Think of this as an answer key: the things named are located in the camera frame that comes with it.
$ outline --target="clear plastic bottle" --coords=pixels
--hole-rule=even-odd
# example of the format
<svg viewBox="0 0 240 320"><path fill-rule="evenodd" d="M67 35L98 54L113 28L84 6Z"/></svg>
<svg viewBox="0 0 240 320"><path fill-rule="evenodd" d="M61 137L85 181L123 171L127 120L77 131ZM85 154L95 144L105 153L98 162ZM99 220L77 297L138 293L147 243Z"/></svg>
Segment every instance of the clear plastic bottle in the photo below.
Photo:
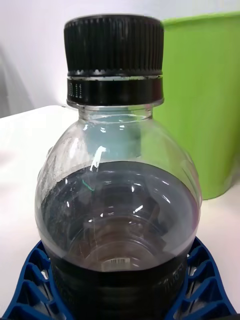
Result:
<svg viewBox="0 0 240 320"><path fill-rule="evenodd" d="M55 283L76 319L154 319L182 285L202 202L192 160L152 119L163 27L79 18L65 47L79 119L47 156L35 198Z"/></svg>

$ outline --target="liquid surface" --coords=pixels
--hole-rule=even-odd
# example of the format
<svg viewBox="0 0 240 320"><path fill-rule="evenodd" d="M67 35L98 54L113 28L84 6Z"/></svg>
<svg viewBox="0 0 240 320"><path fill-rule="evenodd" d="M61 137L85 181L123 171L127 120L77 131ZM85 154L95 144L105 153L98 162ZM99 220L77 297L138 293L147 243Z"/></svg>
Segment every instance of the liquid surface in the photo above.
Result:
<svg viewBox="0 0 240 320"><path fill-rule="evenodd" d="M43 241L55 255L96 271L142 270L191 245L199 210L180 180L140 162L90 169L58 182L38 212Z"/></svg>

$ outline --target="green bin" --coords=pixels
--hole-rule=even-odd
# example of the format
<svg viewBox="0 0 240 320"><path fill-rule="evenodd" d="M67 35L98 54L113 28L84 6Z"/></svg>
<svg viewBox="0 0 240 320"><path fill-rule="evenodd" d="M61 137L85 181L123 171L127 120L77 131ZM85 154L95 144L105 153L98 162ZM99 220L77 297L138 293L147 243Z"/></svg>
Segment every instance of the green bin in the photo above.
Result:
<svg viewBox="0 0 240 320"><path fill-rule="evenodd" d="M240 12L164 23L165 102L153 116L191 155L204 199L231 184L240 133Z"/></svg>

